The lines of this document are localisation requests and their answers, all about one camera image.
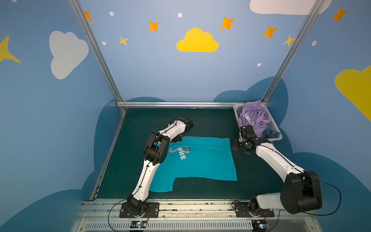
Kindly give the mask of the white plastic laundry basket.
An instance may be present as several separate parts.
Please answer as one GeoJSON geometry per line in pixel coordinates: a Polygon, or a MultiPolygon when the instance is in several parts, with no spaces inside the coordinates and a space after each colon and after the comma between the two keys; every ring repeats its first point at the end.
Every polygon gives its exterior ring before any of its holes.
{"type": "Polygon", "coordinates": [[[254,132],[270,141],[283,138],[267,106],[260,100],[238,103],[233,106],[238,128],[252,125],[254,132]]]}

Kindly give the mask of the teal printed t-shirt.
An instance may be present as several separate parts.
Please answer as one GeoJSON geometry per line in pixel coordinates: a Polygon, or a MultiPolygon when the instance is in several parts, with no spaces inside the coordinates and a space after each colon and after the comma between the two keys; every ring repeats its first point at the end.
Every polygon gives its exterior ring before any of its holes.
{"type": "Polygon", "coordinates": [[[151,192],[173,191],[177,178],[237,181],[229,138],[184,137],[170,143],[165,161],[156,170],[151,192]]]}

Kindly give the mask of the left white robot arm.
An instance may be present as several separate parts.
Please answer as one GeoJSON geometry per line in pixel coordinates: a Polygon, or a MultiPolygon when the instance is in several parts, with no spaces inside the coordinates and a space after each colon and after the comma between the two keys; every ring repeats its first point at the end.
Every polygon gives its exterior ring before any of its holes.
{"type": "Polygon", "coordinates": [[[153,131],[144,148],[144,164],[138,183],[125,205],[136,217],[143,216],[154,175],[168,154],[171,142],[181,142],[193,128],[193,121],[178,117],[160,131],[153,131]]]}

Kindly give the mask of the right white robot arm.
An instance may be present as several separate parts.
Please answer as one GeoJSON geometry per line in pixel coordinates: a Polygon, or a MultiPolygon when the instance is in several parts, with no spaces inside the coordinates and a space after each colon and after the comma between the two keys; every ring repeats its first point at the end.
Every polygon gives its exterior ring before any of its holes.
{"type": "Polygon", "coordinates": [[[315,172],[307,172],[290,161],[271,141],[259,138],[253,126],[242,126],[239,130],[241,141],[236,141],[233,149],[243,154],[256,154],[279,175],[283,182],[281,192],[251,197],[248,209],[252,216],[260,216],[268,209],[285,210],[290,214],[297,214],[322,207],[320,180],[315,172]]]}

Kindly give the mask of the dark blue t-shirt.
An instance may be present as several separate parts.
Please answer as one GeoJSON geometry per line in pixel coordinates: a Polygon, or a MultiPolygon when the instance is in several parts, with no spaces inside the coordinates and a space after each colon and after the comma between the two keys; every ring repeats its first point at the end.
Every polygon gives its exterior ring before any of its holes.
{"type": "Polygon", "coordinates": [[[278,139],[282,134],[276,130],[276,127],[272,122],[267,123],[266,129],[263,131],[262,136],[263,138],[267,139],[278,139]]]}

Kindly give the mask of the purple t-shirt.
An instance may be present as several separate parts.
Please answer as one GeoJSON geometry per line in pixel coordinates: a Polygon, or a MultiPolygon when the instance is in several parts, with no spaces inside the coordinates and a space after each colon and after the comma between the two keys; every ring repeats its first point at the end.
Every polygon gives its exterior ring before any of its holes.
{"type": "Polygon", "coordinates": [[[238,122],[242,126],[253,126],[257,137],[262,137],[263,132],[270,124],[271,120],[265,115],[266,110],[261,106],[261,100],[248,101],[242,107],[238,122]]]}

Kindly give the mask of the right green circuit board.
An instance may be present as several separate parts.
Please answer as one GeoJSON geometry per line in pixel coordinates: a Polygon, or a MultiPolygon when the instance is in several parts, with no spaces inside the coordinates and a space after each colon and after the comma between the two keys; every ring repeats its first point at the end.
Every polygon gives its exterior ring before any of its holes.
{"type": "Polygon", "coordinates": [[[265,221],[260,220],[252,220],[252,231],[253,232],[266,232],[267,231],[267,223],[265,221]]]}

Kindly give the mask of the green circuit board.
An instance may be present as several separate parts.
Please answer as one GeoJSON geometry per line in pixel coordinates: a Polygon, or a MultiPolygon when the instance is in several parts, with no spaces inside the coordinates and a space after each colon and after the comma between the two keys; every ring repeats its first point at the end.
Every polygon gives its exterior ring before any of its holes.
{"type": "Polygon", "coordinates": [[[131,221],[129,227],[131,229],[145,229],[147,227],[147,220],[131,221]]]}
{"type": "Polygon", "coordinates": [[[265,221],[260,220],[252,220],[252,231],[253,232],[266,232],[267,231],[267,223],[265,221]]]}

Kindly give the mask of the left green circuit board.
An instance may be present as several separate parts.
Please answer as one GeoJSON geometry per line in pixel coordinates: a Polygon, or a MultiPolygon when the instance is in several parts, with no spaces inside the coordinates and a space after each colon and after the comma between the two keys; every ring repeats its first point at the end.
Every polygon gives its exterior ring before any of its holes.
{"type": "Polygon", "coordinates": [[[145,229],[147,227],[147,220],[131,221],[129,227],[131,229],[145,229]]]}

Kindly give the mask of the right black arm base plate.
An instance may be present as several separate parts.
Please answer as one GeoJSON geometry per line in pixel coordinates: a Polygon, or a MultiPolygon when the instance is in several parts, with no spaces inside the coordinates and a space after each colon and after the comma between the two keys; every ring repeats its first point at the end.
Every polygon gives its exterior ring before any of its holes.
{"type": "Polygon", "coordinates": [[[271,209],[251,209],[249,202],[233,201],[231,206],[238,218],[273,218],[275,216],[271,209]]]}

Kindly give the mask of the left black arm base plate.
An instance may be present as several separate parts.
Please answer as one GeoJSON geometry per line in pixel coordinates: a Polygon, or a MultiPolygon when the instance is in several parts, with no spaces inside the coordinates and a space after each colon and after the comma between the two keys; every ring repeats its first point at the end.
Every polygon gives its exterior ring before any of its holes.
{"type": "Polygon", "coordinates": [[[157,202],[149,202],[141,205],[139,208],[130,206],[129,203],[124,203],[121,206],[120,218],[157,218],[159,214],[160,204],[157,202]]]}

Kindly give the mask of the front aluminium rail base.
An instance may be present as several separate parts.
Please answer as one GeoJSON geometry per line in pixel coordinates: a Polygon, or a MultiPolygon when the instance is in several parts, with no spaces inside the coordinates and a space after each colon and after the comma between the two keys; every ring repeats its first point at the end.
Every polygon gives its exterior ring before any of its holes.
{"type": "Polygon", "coordinates": [[[315,216],[292,215],[274,209],[274,217],[236,217],[233,200],[150,200],[157,202],[157,218],[120,218],[122,200],[83,202],[73,232],[252,232],[252,220],[265,221],[267,232],[320,232],[315,216]],[[147,220],[145,229],[131,229],[131,221],[147,220]]]}

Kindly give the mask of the right aluminium frame post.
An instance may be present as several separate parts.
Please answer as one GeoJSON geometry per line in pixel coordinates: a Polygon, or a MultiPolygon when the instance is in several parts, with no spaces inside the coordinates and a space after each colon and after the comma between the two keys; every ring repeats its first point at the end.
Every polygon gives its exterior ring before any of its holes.
{"type": "Polygon", "coordinates": [[[263,95],[261,101],[267,103],[271,96],[273,95],[274,91],[276,90],[279,82],[283,78],[284,74],[286,73],[289,65],[293,61],[296,53],[298,52],[301,44],[305,40],[307,34],[309,33],[310,29],[314,25],[317,17],[320,15],[320,9],[322,5],[325,3],[324,0],[316,0],[312,8],[310,9],[308,15],[306,16],[302,26],[300,27],[296,39],[293,41],[293,44],[290,46],[283,62],[281,63],[277,73],[275,74],[273,80],[269,84],[265,94],[263,95]]]}

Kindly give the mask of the aluminium frame post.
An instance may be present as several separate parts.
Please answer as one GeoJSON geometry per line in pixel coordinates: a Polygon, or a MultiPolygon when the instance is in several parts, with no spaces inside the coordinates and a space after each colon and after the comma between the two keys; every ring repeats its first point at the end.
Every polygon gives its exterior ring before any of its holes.
{"type": "Polygon", "coordinates": [[[293,44],[290,46],[283,62],[281,63],[277,73],[275,74],[273,80],[269,84],[265,94],[263,95],[261,101],[267,103],[271,96],[273,95],[274,91],[276,90],[279,82],[283,78],[284,74],[286,73],[289,65],[293,61],[296,53],[298,52],[301,44],[305,40],[307,34],[309,33],[310,29],[314,25],[317,17],[320,15],[320,9],[322,5],[325,3],[324,0],[316,0],[312,8],[310,9],[308,15],[306,16],[302,26],[300,27],[296,39],[293,41],[293,44]]]}
{"type": "Polygon", "coordinates": [[[99,47],[99,44],[97,42],[97,39],[91,29],[91,26],[86,18],[86,15],[85,15],[85,12],[83,11],[83,7],[80,3],[80,1],[78,0],[68,0],[86,38],[87,38],[87,41],[97,59],[97,62],[103,72],[103,75],[105,76],[106,80],[107,80],[107,83],[116,99],[117,102],[121,102],[122,101],[122,97],[121,97],[121,94],[118,90],[118,87],[115,83],[115,80],[112,76],[112,73],[111,71],[109,70],[109,67],[107,65],[107,62],[106,60],[104,59],[103,57],[103,54],[102,54],[102,51],[99,47]]]}

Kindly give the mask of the left aluminium frame post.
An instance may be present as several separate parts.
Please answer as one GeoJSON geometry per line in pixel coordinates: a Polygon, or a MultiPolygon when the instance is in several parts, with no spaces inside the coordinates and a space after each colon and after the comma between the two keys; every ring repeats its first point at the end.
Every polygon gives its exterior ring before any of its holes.
{"type": "Polygon", "coordinates": [[[112,73],[111,71],[109,70],[109,67],[107,65],[107,62],[106,60],[104,59],[103,57],[103,54],[102,54],[102,51],[99,47],[99,44],[97,42],[97,39],[91,29],[91,26],[86,18],[86,15],[85,15],[85,12],[83,11],[83,7],[80,3],[80,1],[78,0],[68,0],[86,38],[87,38],[87,41],[97,59],[97,62],[103,72],[103,75],[105,76],[106,80],[107,80],[107,83],[116,99],[117,102],[121,102],[122,101],[122,97],[121,97],[121,94],[118,90],[118,87],[115,83],[115,80],[112,76],[112,73]]]}

